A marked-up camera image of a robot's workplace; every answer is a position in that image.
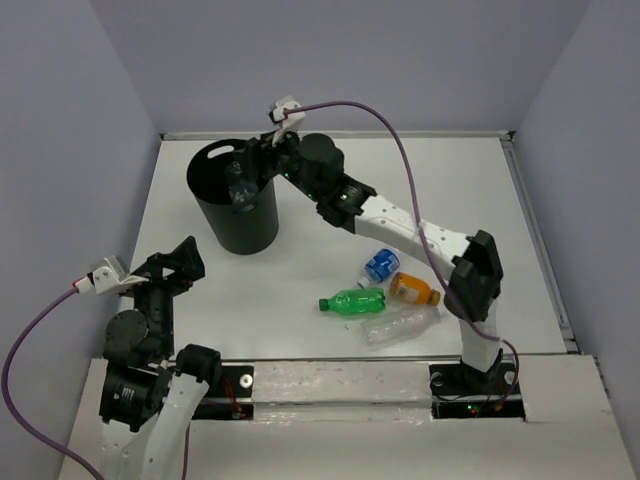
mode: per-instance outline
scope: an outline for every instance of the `bottle label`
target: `bottle label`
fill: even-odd
[[[415,303],[418,300],[420,292],[415,288],[408,287],[406,285],[400,285],[396,297],[401,298],[407,302]]]

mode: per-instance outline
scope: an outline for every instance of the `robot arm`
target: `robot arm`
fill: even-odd
[[[482,230],[474,236],[447,230],[415,218],[375,189],[344,172],[344,154],[327,135],[312,133],[300,138],[297,129],[304,113],[287,113],[300,104],[286,97],[269,114],[279,126],[275,132],[251,139],[236,160],[248,181],[282,175],[316,202],[316,210],[329,224],[355,235],[379,240],[435,267],[448,282],[463,308],[482,332],[496,336],[495,300],[500,294],[503,270],[493,237]],[[420,238],[423,230],[430,265]],[[498,343],[478,336],[449,295],[444,304],[461,319],[462,364],[469,381],[488,383],[501,361]]]
[[[88,275],[97,293],[134,299],[134,309],[116,314],[106,329],[100,401],[105,479],[167,478],[196,408],[220,380],[220,354],[210,348],[187,345],[175,367],[166,366],[174,354],[173,297],[203,276],[193,237],[169,254],[152,255],[133,273],[107,257]]]

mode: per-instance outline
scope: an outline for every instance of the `clear plastic bottle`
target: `clear plastic bottle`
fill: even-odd
[[[231,203],[245,207],[243,211],[247,209],[246,207],[250,207],[248,210],[253,208],[253,205],[249,202],[258,195],[258,185],[246,179],[242,166],[237,161],[231,162],[225,170]]]
[[[435,307],[405,307],[397,312],[372,318],[360,324],[360,333],[369,347],[387,347],[422,335],[440,321]]]
[[[358,287],[369,288],[372,283],[382,283],[400,268],[400,259],[390,248],[383,248],[364,266]]]

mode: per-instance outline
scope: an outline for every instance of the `plastic bottle inside bin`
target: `plastic bottle inside bin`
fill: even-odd
[[[231,203],[241,207],[242,211],[253,208],[252,200],[258,195],[259,189],[255,182],[246,179],[239,162],[233,161],[226,168],[227,182],[229,183],[229,196]]]

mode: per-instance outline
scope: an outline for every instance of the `orange bottle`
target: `orange bottle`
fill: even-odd
[[[433,290],[427,282],[406,273],[396,273],[391,280],[389,293],[392,297],[416,305],[432,306],[440,303],[440,292]]]

